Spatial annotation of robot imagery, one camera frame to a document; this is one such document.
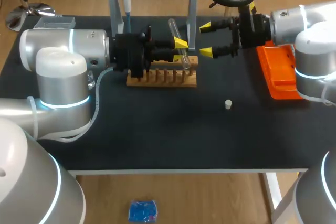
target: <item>chair leg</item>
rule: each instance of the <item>chair leg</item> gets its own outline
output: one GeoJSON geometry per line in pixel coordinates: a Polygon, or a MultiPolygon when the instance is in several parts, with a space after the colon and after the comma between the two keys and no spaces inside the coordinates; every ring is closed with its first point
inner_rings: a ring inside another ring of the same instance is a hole
{"type": "Polygon", "coordinates": [[[44,3],[29,3],[28,0],[20,0],[20,6],[8,14],[6,18],[6,26],[14,31],[20,31],[28,15],[36,16],[54,16],[55,10],[44,3]]]}

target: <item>floor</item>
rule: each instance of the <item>floor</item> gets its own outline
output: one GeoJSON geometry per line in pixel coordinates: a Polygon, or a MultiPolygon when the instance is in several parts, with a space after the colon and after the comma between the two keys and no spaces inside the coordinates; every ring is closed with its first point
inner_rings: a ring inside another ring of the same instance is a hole
{"type": "MultiPolygon", "coordinates": [[[[53,6],[58,14],[108,16],[108,0],[30,0],[53,6]]],[[[186,15],[188,0],[132,0],[135,16],[186,15]]],[[[328,0],[258,0],[258,12],[328,0]]],[[[223,8],[209,9],[211,0],[198,0],[198,14],[219,16],[223,8]]],[[[16,33],[4,25],[18,0],[3,0],[0,9],[0,69],[16,33]]],[[[295,173],[277,174],[284,195],[295,173]]],[[[155,199],[158,223],[266,224],[270,222],[263,183],[259,174],[122,175],[78,177],[87,199],[86,224],[127,223],[133,199],[155,199]]]]}

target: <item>black tabletop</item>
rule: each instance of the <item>black tabletop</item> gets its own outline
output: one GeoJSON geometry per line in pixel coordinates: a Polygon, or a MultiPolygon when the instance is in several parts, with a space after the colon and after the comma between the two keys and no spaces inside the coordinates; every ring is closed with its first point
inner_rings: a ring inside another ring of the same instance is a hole
{"type": "MultiPolygon", "coordinates": [[[[23,29],[37,17],[28,17],[23,29]]],[[[197,25],[209,21],[198,17],[197,25]]],[[[109,17],[76,17],[78,29],[109,30],[109,17]]],[[[185,18],[177,17],[178,25],[185,18]]],[[[151,24],[155,39],[170,36],[165,17],[133,17],[132,30],[151,24]]],[[[0,96],[38,98],[34,73],[18,64],[18,35],[0,76],[0,96]]],[[[196,51],[229,44],[230,32],[197,34],[196,51]]],[[[308,101],[275,101],[255,49],[210,59],[200,56],[197,88],[135,88],[127,73],[109,72],[100,112],[73,143],[40,144],[68,170],[308,168],[334,145],[336,110],[308,101]],[[225,109],[225,100],[233,102],[225,109]]],[[[91,94],[92,110],[94,93],[91,94]]]]}

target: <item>glass test tube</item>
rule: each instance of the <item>glass test tube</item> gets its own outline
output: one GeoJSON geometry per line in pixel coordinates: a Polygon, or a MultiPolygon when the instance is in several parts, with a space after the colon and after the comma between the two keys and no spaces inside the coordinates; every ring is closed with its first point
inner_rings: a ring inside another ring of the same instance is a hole
{"type": "MultiPolygon", "coordinates": [[[[168,26],[172,35],[178,39],[181,39],[180,32],[178,31],[178,27],[173,18],[168,19],[168,26]]],[[[178,54],[181,55],[181,63],[184,69],[189,69],[191,67],[191,63],[187,54],[187,50],[185,48],[178,48],[178,54]]]]}

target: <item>test tube rack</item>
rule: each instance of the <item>test tube rack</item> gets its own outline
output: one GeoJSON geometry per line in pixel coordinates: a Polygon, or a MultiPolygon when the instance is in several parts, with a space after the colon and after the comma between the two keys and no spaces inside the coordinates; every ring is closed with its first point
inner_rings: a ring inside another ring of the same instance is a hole
{"type": "Polygon", "coordinates": [[[132,78],[130,71],[127,75],[127,86],[137,87],[164,87],[164,88],[196,88],[196,68],[198,66],[198,57],[189,56],[191,68],[188,70],[168,69],[168,67],[181,67],[182,63],[179,59],[174,62],[154,61],[153,69],[149,72],[144,70],[143,78],[132,78]]]}

